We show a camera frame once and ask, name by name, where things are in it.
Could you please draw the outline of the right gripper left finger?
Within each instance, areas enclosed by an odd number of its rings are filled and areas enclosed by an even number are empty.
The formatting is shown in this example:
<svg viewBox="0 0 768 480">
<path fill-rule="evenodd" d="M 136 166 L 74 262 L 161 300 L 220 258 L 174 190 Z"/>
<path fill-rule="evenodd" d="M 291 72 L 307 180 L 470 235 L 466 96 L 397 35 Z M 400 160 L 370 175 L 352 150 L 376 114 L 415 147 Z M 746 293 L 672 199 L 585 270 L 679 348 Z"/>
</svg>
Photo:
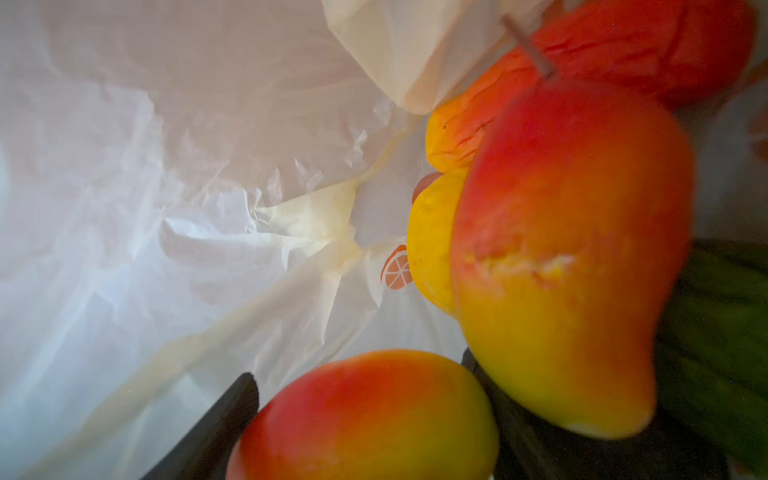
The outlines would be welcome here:
<svg viewBox="0 0 768 480">
<path fill-rule="evenodd" d="M 143 479 L 224 479 L 232 450 L 259 405 L 253 374 L 241 374 Z"/>
</svg>

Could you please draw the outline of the yellow bell pepper fruit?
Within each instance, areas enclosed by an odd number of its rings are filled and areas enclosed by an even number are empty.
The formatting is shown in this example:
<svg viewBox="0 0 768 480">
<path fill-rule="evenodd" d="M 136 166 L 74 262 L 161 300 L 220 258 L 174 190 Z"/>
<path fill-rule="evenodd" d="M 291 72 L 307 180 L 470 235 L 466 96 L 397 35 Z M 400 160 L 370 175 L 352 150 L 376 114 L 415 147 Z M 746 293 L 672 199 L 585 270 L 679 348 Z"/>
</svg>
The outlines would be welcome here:
<svg viewBox="0 0 768 480">
<path fill-rule="evenodd" d="M 446 314 L 454 314 L 449 250 L 466 169 L 425 176 L 416 186 L 409 214 L 406 249 L 413 283 Z"/>
</svg>

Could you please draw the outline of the green yellow papaya fruit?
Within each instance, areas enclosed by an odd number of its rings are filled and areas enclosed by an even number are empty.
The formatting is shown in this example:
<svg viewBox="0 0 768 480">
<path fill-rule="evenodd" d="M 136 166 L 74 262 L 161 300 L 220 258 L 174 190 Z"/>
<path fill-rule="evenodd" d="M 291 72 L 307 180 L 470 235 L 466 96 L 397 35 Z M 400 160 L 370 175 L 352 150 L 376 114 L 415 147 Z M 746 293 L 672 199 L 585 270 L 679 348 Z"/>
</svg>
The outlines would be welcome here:
<svg viewBox="0 0 768 480">
<path fill-rule="evenodd" d="M 767 476 L 767 247 L 698 240 L 656 337 L 661 407 Z"/>
</svg>

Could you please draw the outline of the red yellow long mango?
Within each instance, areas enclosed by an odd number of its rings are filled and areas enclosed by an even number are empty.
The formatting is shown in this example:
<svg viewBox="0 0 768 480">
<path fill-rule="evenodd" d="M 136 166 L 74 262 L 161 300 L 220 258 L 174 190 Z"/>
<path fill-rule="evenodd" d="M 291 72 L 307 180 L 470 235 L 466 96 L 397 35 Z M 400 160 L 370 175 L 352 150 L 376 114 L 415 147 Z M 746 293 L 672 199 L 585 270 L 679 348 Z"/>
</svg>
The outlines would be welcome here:
<svg viewBox="0 0 768 480">
<path fill-rule="evenodd" d="M 532 40 L 565 78 L 636 90 L 676 110 L 735 83 L 756 34 L 757 12 L 747 1 L 590 1 Z M 429 164 L 443 173 L 467 167 L 494 118 L 538 80 L 521 48 L 508 51 L 433 112 Z"/>
</svg>

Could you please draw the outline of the red orange peach fruit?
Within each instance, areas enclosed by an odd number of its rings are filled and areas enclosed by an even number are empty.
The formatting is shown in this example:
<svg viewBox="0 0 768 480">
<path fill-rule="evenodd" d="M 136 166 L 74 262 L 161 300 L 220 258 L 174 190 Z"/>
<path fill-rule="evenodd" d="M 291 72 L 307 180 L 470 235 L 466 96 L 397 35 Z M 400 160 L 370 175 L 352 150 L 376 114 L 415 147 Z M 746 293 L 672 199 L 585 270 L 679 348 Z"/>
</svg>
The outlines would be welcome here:
<svg viewBox="0 0 768 480">
<path fill-rule="evenodd" d="M 462 365 L 377 350 L 316 368 L 249 423 L 228 479 L 489 479 L 500 451 L 490 401 Z"/>
</svg>

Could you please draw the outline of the cream plastic bag orange prints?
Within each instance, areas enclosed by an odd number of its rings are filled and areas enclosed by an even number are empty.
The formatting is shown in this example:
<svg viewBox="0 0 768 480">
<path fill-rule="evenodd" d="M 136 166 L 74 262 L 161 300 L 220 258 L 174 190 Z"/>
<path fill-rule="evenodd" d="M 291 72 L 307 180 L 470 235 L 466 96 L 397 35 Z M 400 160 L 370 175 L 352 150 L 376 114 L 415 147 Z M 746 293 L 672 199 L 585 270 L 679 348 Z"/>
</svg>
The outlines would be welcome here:
<svg viewBox="0 0 768 480">
<path fill-rule="evenodd" d="M 1 475 L 138 479 L 243 373 L 459 360 L 390 288 L 427 120 L 319 1 L 1 5 Z"/>
</svg>

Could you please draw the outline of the small red yellow fruit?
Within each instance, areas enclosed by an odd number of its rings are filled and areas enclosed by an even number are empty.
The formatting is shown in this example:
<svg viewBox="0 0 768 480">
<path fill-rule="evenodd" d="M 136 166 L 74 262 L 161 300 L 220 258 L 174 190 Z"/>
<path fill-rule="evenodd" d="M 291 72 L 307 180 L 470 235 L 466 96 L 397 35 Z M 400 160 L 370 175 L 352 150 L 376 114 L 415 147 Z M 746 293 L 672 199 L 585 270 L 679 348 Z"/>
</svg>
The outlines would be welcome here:
<svg viewBox="0 0 768 480">
<path fill-rule="evenodd" d="M 538 82 L 492 122 L 450 245 L 456 317 L 518 404 L 599 439 L 657 404 L 653 341 L 691 247 L 695 156 L 645 95 L 563 78 L 510 16 Z"/>
</svg>

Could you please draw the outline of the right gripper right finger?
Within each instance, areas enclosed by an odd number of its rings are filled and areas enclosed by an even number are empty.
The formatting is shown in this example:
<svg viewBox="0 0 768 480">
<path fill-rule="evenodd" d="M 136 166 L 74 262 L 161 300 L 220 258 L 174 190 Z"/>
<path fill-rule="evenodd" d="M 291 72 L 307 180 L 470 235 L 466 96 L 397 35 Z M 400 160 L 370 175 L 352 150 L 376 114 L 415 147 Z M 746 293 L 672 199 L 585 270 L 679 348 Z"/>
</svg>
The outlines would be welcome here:
<svg viewBox="0 0 768 480">
<path fill-rule="evenodd" d="M 727 479 L 726 456 L 659 409 L 639 434 L 600 440 L 556 427 L 506 395 L 472 352 L 461 364 L 480 382 L 500 435 L 496 479 Z"/>
</svg>

